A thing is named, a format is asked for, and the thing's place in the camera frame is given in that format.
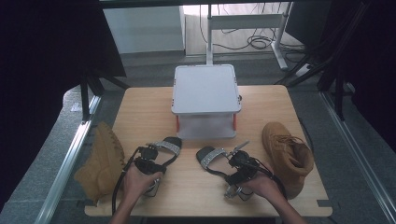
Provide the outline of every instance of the box lid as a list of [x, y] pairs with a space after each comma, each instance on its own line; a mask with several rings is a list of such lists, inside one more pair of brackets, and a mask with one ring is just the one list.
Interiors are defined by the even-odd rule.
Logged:
[[233, 66], [178, 66], [172, 112], [176, 115], [237, 113], [241, 110]]

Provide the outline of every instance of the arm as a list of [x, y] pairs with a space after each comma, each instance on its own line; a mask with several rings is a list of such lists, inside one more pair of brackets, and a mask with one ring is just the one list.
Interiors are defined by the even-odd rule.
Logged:
[[[268, 163], [265, 166], [273, 172]], [[258, 172], [256, 177], [246, 183], [240, 184], [243, 188], [249, 188], [257, 195], [265, 198], [279, 213], [280, 217], [286, 224], [300, 224], [307, 222], [298, 214], [298, 212], [289, 204], [283, 197], [277, 184], [274, 180], [270, 179], [267, 175]]]
[[153, 175], [141, 173], [132, 163], [124, 177], [123, 197], [110, 223], [127, 223], [131, 211], [139, 197], [146, 192], [151, 183], [161, 178], [163, 173], [158, 172]]

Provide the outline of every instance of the wooden table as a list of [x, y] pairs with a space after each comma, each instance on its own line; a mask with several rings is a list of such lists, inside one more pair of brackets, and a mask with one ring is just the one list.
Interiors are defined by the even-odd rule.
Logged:
[[[251, 157], [268, 161], [262, 146], [262, 128], [267, 122], [282, 122], [294, 136], [304, 138], [288, 91], [283, 86], [239, 86], [242, 110], [237, 114], [236, 137], [218, 140], [184, 140], [179, 157], [170, 164], [153, 198], [141, 197], [132, 216], [143, 217], [277, 217], [274, 207], [253, 195], [243, 202], [239, 197], [224, 198], [226, 182], [206, 172], [195, 159], [205, 146], [227, 151], [249, 140], [243, 148]], [[176, 136], [176, 119], [171, 112], [171, 87], [131, 88], [125, 92], [113, 130], [120, 139], [128, 160], [134, 150], [148, 142]], [[330, 206], [318, 169], [305, 180], [304, 189], [290, 204], [304, 217], [328, 217]], [[89, 216], [111, 216], [110, 197], [97, 207], [86, 206]]]

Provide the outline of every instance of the brown suede boot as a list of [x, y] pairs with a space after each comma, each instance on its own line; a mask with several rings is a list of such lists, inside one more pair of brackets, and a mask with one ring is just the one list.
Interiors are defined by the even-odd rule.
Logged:
[[262, 143], [272, 160], [274, 173], [282, 181], [288, 199], [303, 189], [305, 177], [314, 167], [312, 151], [300, 138], [291, 136], [279, 122], [269, 122], [262, 130]]
[[107, 124], [100, 122], [95, 130], [91, 155], [76, 171], [74, 178], [96, 204], [102, 196], [113, 192], [124, 166], [118, 137]]

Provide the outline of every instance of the black curtain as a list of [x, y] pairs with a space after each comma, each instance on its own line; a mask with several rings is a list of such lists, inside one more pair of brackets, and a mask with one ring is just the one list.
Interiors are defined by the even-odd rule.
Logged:
[[[348, 11], [358, 2], [357, 0], [332, 1], [323, 39], [343, 22]], [[372, 1], [343, 52], [340, 60], [342, 63], [338, 64], [345, 74], [346, 81], [356, 90], [352, 96], [353, 103], [394, 151], [396, 151], [395, 12], [395, 1]]]
[[0, 4], [1, 207], [43, 146], [65, 92], [82, 74], [125, 76], [98, 1], [83, 2]]

